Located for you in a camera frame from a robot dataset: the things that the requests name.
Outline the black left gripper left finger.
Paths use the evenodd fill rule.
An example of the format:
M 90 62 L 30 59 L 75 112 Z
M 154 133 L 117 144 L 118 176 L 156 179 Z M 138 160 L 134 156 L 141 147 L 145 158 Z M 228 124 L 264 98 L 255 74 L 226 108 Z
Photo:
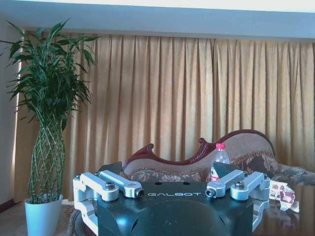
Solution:
M 145 191 L 141 183 L 128 180 L 110 170 L 85 172 L 73 179 L 75 202 L 98 197 L 103 201 L 111 202 L 117 200 L 120 193 L 126 198 L 137 199 L 143 197 Z

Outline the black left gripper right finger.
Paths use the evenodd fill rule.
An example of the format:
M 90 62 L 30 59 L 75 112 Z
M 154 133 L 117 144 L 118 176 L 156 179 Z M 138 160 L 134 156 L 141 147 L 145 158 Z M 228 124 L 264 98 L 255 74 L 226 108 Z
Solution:
M 259 201 L 269 200 L 270 179 L 265 173 L 248 174 L 232 164 L 221 162 L 214 162 L 213 167 L 219 179 L 207 183 L 207 197 L 221 198 L 230 191 L 231 198 L 236 201 L 246 201 L 250 197 Z

